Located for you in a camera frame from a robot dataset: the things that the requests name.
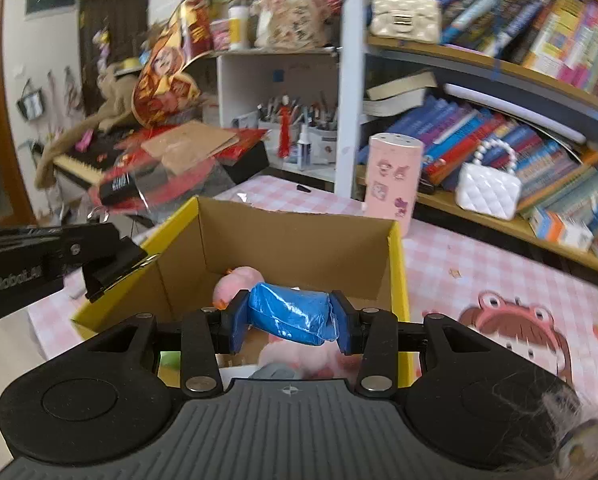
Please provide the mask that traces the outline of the cream pearl handbag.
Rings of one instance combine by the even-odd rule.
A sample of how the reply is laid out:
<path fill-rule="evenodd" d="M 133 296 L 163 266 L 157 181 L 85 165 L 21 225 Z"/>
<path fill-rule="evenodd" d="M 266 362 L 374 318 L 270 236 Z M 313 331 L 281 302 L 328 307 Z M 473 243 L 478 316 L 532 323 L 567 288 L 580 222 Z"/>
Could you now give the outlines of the cream pearl handbag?
<path fill-rule="evenodd" d="M 438 44 L 441 40 L 438 0 L 372 0 L 372 36 Z"/>

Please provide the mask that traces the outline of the yellow cardboard box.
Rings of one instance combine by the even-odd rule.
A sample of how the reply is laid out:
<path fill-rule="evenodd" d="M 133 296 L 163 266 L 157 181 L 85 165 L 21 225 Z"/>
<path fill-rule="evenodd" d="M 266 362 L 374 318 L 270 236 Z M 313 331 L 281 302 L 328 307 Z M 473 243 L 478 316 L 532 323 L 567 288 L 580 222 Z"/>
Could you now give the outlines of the yellow cardboard box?
<path fill-rule="evenodd" d="M 389 220 L 341 214 L 271 212 L 194 198 L 139 245 L 148 259 L 75 315 L 85 340 L 61 360 L 79 392 L 106 402 L 161 399 L 180 373 L 154 355 L 157 324 L 211 307 L 221 274 L 252 266 L 272 284 L 342 292 L 357 310 L 374 307 L 408 318 L 403 246 Z M 253 361 L 263 335 L 249 324 L 232 359 Z M 400 354 L 399 387 L 413 377 Z"/>

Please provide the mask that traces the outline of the white quilted pearl handbag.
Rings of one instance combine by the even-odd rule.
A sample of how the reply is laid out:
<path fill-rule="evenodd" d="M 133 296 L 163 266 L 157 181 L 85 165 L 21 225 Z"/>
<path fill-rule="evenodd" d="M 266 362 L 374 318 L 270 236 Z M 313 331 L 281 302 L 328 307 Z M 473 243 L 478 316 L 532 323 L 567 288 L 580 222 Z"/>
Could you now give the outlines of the white quilted pearl handbag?
<path fill-rule="evenodd" d="M 501 148 L 507 153 L 508 162 L 503 170 L 483 163 L 484 156 L 492 148 Z M 498 220 L 512 220 L 522 188 L 516 169 L 517 155 L 508 143 L 500 139 L 482 141 L 472 161 L 464 162 L 460 168 L 455 189 L 456 205 Z"/>

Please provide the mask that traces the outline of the brown cardboard sheet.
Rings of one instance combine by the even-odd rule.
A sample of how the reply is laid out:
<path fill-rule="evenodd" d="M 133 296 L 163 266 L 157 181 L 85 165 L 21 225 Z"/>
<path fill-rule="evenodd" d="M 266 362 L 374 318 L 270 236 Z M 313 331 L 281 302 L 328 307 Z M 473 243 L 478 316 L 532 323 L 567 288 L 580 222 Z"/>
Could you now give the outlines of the brown cardboard sheet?
<path fill-rule="evenodd" d="M 172 174 L 184 174 L 237 142 L 233 131 L 191 120 L 142 142 L 140 147 Z"/>

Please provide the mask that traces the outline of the orange white blue carton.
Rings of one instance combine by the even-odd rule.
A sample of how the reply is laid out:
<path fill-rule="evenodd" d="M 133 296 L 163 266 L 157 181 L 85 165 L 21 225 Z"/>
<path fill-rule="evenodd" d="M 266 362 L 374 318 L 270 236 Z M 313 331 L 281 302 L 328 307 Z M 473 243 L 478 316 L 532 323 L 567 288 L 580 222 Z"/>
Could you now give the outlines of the orange white blue carton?
<path fill-rule="evenodd" d="M 553 211 L 534 208 L 529 220 L 534 235 L 540 240 L 587 252 L 593 243 L 591 230 L 581 222 L 561 217 Z"/>

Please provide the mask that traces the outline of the green blue plush toy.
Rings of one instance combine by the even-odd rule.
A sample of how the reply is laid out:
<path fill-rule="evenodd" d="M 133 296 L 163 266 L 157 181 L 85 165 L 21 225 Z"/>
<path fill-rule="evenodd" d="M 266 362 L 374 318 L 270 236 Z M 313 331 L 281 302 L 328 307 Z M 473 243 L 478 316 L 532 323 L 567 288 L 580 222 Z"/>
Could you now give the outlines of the green blue plush toy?
<path fill-rule="evenodd" d="M 173 372 L 180 372 L 180 352 L 179 351 L 161 351 L 160 367 Z"/>

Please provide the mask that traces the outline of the pink plush toy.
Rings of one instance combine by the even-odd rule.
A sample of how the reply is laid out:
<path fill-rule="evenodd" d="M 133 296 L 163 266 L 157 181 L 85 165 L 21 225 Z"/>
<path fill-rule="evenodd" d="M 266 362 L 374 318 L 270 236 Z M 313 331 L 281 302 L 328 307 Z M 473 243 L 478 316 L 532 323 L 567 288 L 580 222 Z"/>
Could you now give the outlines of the pink plush toy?
<path fill-rule="evenodd" d="M 251 266 L 238 266 L 229 271 L 214 287 L 213 305 L 225 310 L 241 290 L 250 290 L 264 283 L 263 275 Z M 285 363 L 300 370 L 302 379 L 346 378 L 354 384 L 361 366 L 360 356 L 345 356 L 335 341 L 320 346 L 298 344 L 265 333 L 264 344 L 258 357 L 258 368 L 267 363 Z"/>

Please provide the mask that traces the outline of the red gold cartoon poster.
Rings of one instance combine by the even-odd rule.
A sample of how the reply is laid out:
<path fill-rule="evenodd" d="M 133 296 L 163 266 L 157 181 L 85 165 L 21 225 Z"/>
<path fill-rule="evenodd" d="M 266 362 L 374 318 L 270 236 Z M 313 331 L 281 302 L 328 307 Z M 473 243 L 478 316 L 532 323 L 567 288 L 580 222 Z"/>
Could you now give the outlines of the red gold cartoon poster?
<path fill-rule="evenodd" d="M 133 91 L 132 110 L 145 127 L 161 125 L 201 96 L 186 68 L 213 49 L 211 0 L 183 0 L 151 49 Z"/>

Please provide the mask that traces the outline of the electric piano keyboard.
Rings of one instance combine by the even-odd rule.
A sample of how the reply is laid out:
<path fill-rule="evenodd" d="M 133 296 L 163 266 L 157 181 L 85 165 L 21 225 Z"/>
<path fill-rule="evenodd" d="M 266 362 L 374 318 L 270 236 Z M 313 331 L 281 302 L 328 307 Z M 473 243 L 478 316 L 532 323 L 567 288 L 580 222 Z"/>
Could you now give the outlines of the electric piano keyboard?
<path fill-rule="evenodd" d="M 44 151 L 52 142 L 33 141 L 35 188 L 48 191 L 60 180 L 66 180 L 80 190 L 89 190 L 120 162 L 136 134 L 139 134 L 139 128 L 117 128 L 106 134 L 95 132 L 84 151 L 74 146 L 52 160 L 43 158 Z"/>

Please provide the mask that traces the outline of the pink cylindrical holder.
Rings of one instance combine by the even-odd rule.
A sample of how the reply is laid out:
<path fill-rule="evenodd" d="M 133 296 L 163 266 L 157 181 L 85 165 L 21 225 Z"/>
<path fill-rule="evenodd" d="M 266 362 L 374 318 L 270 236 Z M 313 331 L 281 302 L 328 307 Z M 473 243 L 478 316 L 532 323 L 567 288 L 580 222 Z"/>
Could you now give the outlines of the pink cylindrical holder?
<path fill-rule="evenodd" d="M 369 139 L 364 214 L 395 221 L 401 236 L 410 228 L 421 173 L 424 144 L 399 133 L 377 133 Z"/>

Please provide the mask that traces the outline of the white pen holder box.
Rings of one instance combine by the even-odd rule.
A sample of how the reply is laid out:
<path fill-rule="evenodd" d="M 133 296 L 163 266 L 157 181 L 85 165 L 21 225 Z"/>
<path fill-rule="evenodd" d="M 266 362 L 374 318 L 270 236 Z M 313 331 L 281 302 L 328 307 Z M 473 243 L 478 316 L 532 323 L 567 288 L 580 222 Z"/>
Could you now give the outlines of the white pen holder box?
<path fill-rule="evenodd" d="M 266 131 L 264 144 L 276 156 L 285 124 L 288 125 L 289 139 L 287 162 L 298 162 L 302 145 L 311 150 L 308 155 L 310 164 L 329 166 L 336 162 L 339 107 L 337 104 L 330 106 L 324 92 L 320 92 L 317 101 L 308 105 L 285 94 L 274 96 L 256 107 L 256 125 Z"/>

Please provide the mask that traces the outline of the wooden bookshelf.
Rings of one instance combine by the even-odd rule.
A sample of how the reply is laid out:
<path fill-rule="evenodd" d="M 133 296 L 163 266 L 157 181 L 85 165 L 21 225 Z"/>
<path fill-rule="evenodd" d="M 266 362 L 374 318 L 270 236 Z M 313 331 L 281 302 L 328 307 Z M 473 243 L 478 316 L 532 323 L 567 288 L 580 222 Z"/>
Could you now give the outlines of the wooden bookshelf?
<path fill-rule="evenodd" d="M 405 63 L 433 70 L 444 86 L 449 84 L 450 90 L 458 87 L 470 90 L 465 96 L 490 96 L 497 98 L 494 104 L 519 106 L 533 113 L 550 119 L 556 126 L 567 127 L 575 133 L 581 133 L 585 141 L 598 143 L 598 98 L 568 86 L 564 82 L 532 72 L 519 65 L 498 62 L 481 54 L 462 51 L 442 46 L 408 43 L 396 40 L 368 38 L 365 26 L 365 0 L 342 0 L 341 69 L 343 76 L 353 77 L 356 87 L 346 87 L 342 82 L 341 90 L 351 90 L 352 99 L 361 103 L 357 92 L 363 91 L 365 83 L 365 55 L 385 58 L 388 61 Z M 425 206 L 443 210 L 448 214 L 463 215 L 468 221 L 480 223 L 489 229 L 500 231 L 506 235 L 519 238 L 529 244 L 541 247 L 561 257 L 579 263 L 581 266 L 598 273 L 598 258 L 592 252 L 578 252 L 574 249 L 544 242 L 533 236 L 530 226 L 522 219 L 514 221 L 498 221 L 468 214 L 451 204 L 448 192 L 434 195 L 421 195 Z"/>

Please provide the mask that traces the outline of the blue plastic bag roll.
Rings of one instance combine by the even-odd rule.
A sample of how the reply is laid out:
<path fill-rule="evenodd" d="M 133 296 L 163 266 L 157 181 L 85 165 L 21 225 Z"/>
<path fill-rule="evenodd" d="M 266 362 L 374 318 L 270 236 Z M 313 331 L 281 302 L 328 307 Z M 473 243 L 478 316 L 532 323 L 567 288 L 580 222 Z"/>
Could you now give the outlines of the blue plastic bag roll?
<path fill-rule="evenodd" d="M 248 295 L 248 321 L 270 335 L 308 346 L 338 338 L 326 292 L 256 284 Z"/>

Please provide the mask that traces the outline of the pink cartoon desk mat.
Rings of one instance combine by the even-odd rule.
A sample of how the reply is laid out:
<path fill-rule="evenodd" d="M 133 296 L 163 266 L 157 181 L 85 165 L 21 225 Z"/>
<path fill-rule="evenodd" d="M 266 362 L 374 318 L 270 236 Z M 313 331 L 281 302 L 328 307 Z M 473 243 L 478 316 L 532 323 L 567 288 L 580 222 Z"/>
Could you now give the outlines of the pink cartoon desk mat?
<path fill-rule="evenodd" d="M 360 214 L 361 203 L 334 194 L 298 191 L 297 185 L 271 176 L 256 177 L 220 195 L 271 211 L 302 214 Z M 479 242 L 419 220 L 410 222 L 403 240 L 410 312 L 414 321 L 426 312 L 458 319 L 477 304 L 478 292 L 497 292 L 524 306 L 546 307 L 568 341 L 573 383 L 588 400 L 598 402 L 598 287 L 513 252 Z M 45 358 L 81 342 L 71 319 L 83 296 L 81 272 L 68 277 L 64 290 L 26 309 Z"/>

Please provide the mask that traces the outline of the grey toy car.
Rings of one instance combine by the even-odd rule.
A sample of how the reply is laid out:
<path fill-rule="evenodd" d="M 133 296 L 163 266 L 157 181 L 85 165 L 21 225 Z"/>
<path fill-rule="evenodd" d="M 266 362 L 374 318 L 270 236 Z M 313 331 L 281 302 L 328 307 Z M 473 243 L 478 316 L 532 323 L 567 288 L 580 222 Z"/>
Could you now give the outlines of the grey toy car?
<path fill-rule="evenodd" d="M 285 363 L 267 363 L 259 367 L 251 376 L 256 380 L 300 380 L 302 373 Z"/>

